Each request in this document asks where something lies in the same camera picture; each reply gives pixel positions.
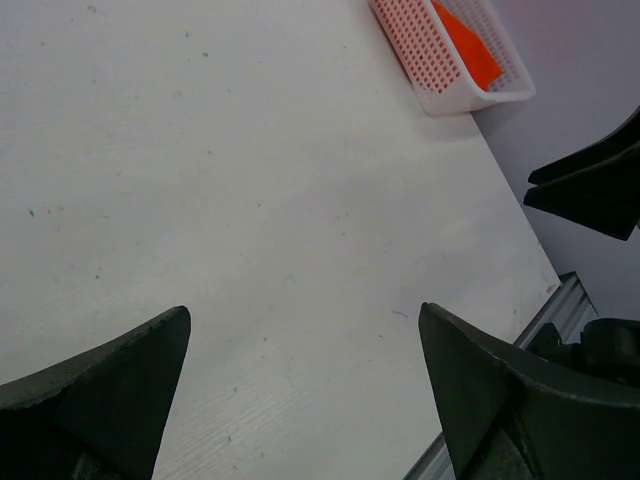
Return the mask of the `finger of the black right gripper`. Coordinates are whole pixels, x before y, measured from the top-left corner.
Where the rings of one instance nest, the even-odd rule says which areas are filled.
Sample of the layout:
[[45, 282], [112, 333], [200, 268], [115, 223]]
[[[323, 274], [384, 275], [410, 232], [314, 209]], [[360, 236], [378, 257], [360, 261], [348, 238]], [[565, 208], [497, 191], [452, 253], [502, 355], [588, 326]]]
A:
[[626, 241], [639, 223], [639, 175], [587, 172], [530, 188], [524, 204]]
[[610, 160], [639, 144], [639, 108], [605, 138], [534, 170], [530, 184], [542, 184]]

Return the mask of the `orange t shirt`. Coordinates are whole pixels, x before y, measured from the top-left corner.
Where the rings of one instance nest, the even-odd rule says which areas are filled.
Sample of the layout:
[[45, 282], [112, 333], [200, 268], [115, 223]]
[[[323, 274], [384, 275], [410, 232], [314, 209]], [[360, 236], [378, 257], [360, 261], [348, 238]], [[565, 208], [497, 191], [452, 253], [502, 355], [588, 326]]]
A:
[[432, 2], [458, 54], [478, 87], [488, 91], [503, 70], [483, 40], [437, 1]]

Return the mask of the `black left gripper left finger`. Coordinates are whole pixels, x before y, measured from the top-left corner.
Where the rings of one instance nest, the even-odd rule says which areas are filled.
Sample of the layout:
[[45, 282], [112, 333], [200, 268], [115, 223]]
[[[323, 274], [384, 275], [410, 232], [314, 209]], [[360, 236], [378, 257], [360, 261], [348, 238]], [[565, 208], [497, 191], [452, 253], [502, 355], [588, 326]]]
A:
[[2, 478], [151, 478], [190, 333], [176, 306], [2, 385]]

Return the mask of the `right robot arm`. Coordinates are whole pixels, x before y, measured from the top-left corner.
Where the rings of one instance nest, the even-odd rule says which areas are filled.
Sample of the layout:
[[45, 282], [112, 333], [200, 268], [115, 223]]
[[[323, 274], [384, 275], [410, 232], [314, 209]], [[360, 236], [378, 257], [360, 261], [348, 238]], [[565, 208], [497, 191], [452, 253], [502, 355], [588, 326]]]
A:
[[[626, 241], [639, 228], [639, 112], [598, 142], [533, 171], [524, 204]], [[546, 327], [529, 350], [586, 375], [639, 386], [639, 323], [586, 324], [576, 344]]]

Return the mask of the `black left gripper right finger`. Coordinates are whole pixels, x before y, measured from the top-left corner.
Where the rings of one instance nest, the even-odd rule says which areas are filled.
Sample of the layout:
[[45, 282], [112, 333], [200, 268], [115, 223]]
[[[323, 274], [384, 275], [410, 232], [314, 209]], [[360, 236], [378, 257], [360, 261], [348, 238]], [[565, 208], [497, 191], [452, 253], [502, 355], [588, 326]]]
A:
[[426, 303], [426, 367], [459, 479], [635, 479], [639, 386], [592, 377]]

